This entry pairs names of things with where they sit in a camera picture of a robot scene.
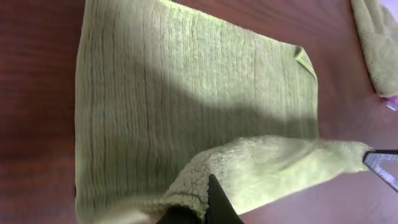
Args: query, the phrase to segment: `towel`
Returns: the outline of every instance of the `towel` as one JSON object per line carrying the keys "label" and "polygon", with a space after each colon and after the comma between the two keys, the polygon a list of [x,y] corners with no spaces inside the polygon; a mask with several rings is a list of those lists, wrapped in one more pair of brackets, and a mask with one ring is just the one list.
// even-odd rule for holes
{"label": "towel", "polygon": [[210,173],[244,213],[365,169],[368,149],[318,140],[303,48],[168,0],[86,0],[75,130],[82,223],[203,218]]}
{"label": "towel", "polygon": [[351,0],[356,28],[379,96],[398,95],[398,24],[379,0]]}

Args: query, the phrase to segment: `black object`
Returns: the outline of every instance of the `black object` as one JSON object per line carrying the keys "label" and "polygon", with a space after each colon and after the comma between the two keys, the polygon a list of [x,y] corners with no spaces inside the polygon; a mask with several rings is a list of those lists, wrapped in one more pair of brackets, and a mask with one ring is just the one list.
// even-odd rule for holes
{"label": "black object", "polygon": [[363,163],[398,192],[398,180],[381,167],[382,162],[398,162],[398,150],[376,150],[365,153]]}
{"label": "black object", "polygon": [[[205,214],[206,224],[244,224],[213,174],[209,176],[208,205]],[[175,206],[169,208],[157,224],[200,224],[200,221],[194,211]]]}

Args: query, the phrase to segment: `green towel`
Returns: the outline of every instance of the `green towel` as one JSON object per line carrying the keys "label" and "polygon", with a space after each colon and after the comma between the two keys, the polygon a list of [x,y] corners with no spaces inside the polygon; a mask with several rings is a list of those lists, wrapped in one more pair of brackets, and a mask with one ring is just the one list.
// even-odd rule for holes
{"label": "green towel", "polygon": [[378,95],[398,95],[398,24],[379,0],[351,0],[372,83]]}
{"label": "green towel", "polygon": [[301,47],[167,0],[86,1],[75,126],[83,223],[173,204],[203,218],[210,172],[243,213],[363,170],[368,149],[317,140],[317,79]]}

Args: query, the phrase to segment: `wooden table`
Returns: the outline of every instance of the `wooden table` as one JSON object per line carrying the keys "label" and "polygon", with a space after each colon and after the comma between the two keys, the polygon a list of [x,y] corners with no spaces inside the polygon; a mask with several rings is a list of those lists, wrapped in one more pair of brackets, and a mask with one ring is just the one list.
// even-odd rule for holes
{"label": "wooden table", "polygon": [[[374,94],[349,0],[179,2],[302,45],[318,75],[322,138],[398,148],[398,114]],[[74,79],[83,9],[84,0],[0,0],[1,224],[76,223]],[[246,223],[398,223],[397,208],[398,194],[363,172],[341,175],[242,218]]]}

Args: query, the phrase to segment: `pink object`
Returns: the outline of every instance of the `pink object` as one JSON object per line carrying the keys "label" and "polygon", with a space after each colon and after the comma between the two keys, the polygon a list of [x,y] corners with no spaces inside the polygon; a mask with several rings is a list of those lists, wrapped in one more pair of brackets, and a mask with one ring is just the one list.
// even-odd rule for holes
{"label": "pink object", "polygon": [[386,104],[392,110],[397,111],[398,110],[398,95],[392,96],[392,97],[387,97]]}

